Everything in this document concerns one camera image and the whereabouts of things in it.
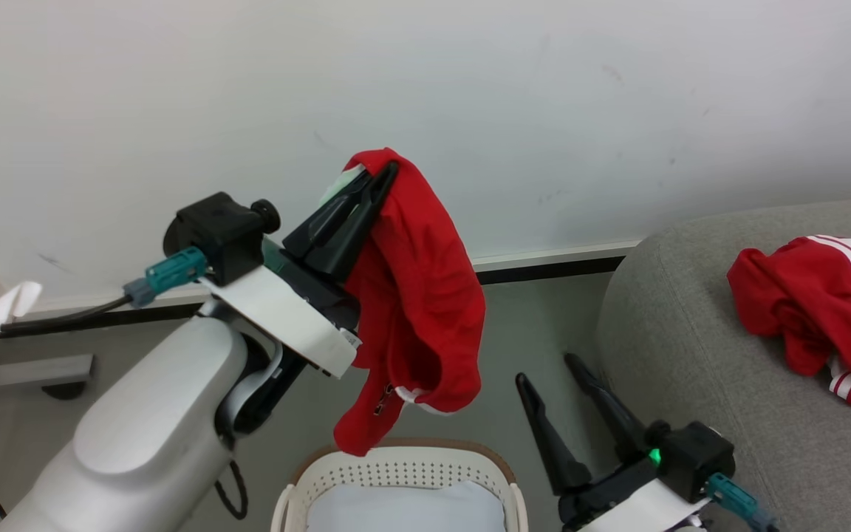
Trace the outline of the right gripper white and dark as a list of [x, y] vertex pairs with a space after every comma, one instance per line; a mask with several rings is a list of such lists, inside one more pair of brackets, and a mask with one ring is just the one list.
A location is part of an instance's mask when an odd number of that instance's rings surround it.
[[563, 531], [703, 531], [700, 512], [711, 502], [686, 502], [657, 477], [645, 425], [578, 355], [564, 354], [578, 387], [593, 401], [622, 465], [595, 482], [547, 417], [546, 404], [524, 373], [516, 389], [551, 491], [558, 496]]

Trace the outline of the left gripper white and dark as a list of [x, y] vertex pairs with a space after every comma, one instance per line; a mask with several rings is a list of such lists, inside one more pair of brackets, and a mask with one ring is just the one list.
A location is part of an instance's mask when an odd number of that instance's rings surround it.
[[199, 283], [257, 330], [341, 378], [357, 357], [360, 307], [335, 282], [350, 276], [398, 171], [398, 162], [376, 172], [361, 164], [342, 171], [322, 206], [284, 239], [287, 251], [263, 238], [264, 265], [224, 287], [209, 277]]

